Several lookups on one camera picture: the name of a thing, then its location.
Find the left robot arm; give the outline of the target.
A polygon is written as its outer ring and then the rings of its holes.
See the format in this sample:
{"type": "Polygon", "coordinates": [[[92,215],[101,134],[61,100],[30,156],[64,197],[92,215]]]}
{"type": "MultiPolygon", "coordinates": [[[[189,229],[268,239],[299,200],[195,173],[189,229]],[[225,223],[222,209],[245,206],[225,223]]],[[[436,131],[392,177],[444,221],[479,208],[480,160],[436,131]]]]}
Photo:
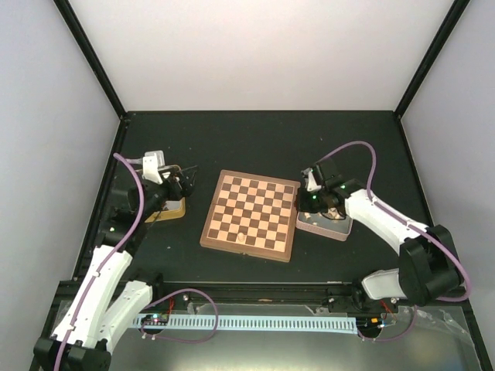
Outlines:
{"type": "Polygon", "coordinates": [[[90,266],[66,314],[49,337],[37,340],[33,353],[43,370],[107,370],[120,338],[145,307],[166,299],[162,275],[133,274],[123,291],[118,284],[148,231],[146,220],[167,202],[193,193],[198,168],[161,167],[157,178],[135,181],[128,206],[112,207],[97,235],[90,266]]]}

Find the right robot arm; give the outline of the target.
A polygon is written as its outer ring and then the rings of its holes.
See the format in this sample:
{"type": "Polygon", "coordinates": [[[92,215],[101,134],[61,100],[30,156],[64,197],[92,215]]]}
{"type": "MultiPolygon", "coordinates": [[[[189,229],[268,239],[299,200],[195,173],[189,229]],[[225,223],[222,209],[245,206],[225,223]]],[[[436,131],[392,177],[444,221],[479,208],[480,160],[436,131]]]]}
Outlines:
{"type": "Polygon", "coordinates": [[[301,174],[298,211],[334,209],[374,232],[398,256],[398,267],[375,271],[353,289],[351,300],[356,309],[370,311],[384,298],[405,299],[417,306],[434,300],[453,301],[450,292],[466,279],[453,253],[452,235],[444,226],[427,226],[399,213],[361,182],[344,180],[330,160],[316,162],[301,174]]]}

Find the second left white arm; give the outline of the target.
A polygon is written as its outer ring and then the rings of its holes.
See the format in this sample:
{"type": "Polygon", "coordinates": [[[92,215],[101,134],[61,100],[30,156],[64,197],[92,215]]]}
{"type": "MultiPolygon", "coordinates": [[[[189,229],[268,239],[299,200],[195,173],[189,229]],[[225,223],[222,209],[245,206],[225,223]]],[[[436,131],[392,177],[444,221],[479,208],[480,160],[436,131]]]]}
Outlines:
{"type": "Polygon", "coordinates": [[[190,196],[198,170],[196,165],[182,169],[177,165],[143,164],[142,173],[138,174],[130,162],[125,164],[136,181],[136,187],[129,191],[128,198],[136,201],[137,206],[131,211],[115,212],[111,226],[124,230],[125,234],[116,236],[118,242],[114,242],[111,231],[104,235],[102,244],[94,250],[94,267],[87,286],[87,300],[94,306],[95,338],[86,343],[105,344],[107,352],[113,352],[131,321],[159,293],[160,275],[153,278],[138,275],[125,285],[117,300],[110,303],[117,283],[147,233],[145,221],[161,212],[168,201],[179,202],[190,196]]]}

